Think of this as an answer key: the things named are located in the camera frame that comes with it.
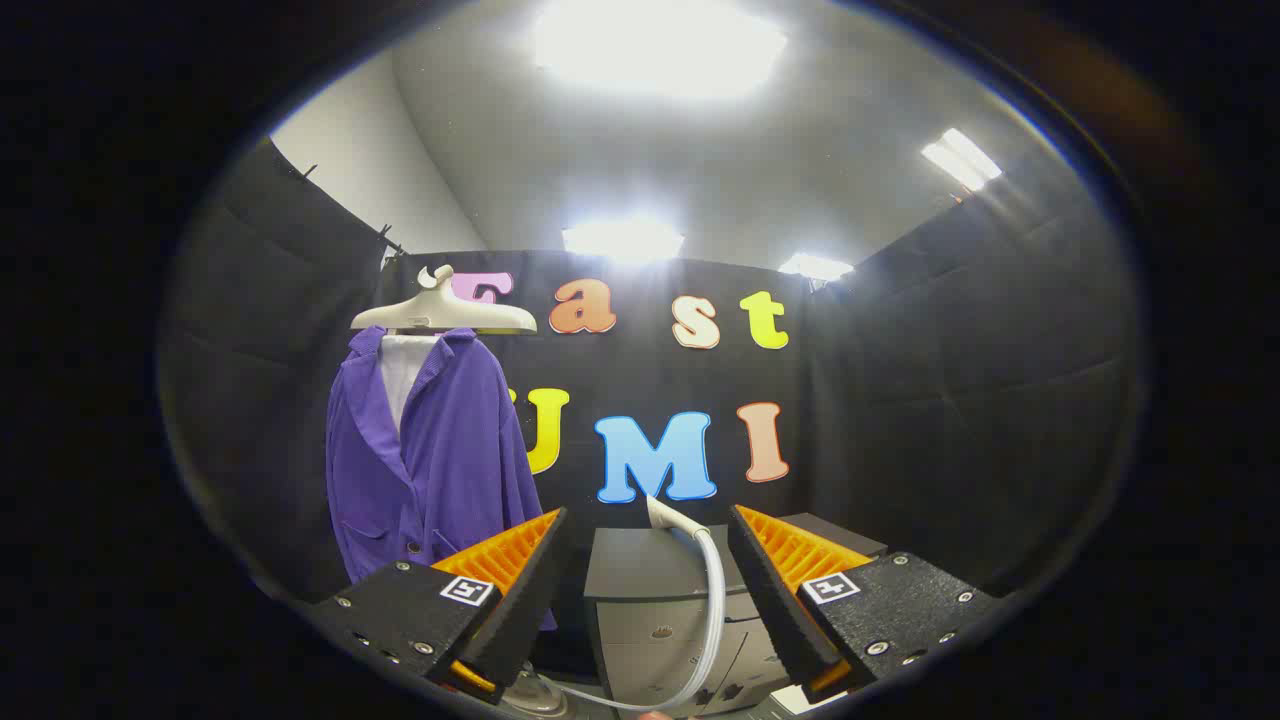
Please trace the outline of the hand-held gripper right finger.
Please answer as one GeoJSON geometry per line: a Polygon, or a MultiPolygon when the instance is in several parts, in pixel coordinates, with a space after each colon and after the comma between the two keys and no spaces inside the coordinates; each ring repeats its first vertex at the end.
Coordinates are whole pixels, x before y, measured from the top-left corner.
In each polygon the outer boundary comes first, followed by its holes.
{"type": "Polygon", "coordinates": [[[915,673],[1001,609],[914,553],[867,556],[744,505],[730,510],[727,539],[774,653],[809,701],[915,673]]]}

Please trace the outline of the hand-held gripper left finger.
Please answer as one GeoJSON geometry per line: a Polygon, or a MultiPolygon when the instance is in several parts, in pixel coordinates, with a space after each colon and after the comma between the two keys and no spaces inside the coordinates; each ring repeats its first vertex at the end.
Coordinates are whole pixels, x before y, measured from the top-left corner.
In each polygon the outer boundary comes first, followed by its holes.
{"type": "Polygon", "coordinates": [[[568,524],[554,509],[430,566],[388,564],[311,605],[310,621],[398,682],[498,705],[561,583],[568,524]]]}

